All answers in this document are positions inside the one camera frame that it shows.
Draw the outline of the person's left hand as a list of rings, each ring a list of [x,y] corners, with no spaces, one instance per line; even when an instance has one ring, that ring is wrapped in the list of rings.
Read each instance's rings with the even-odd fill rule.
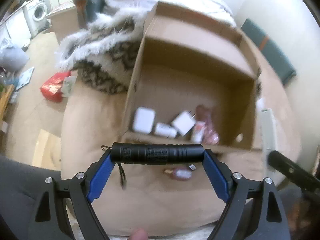
[[[127,240],[148,240],[148,234],[144,229],[138,228],[132,231]]]

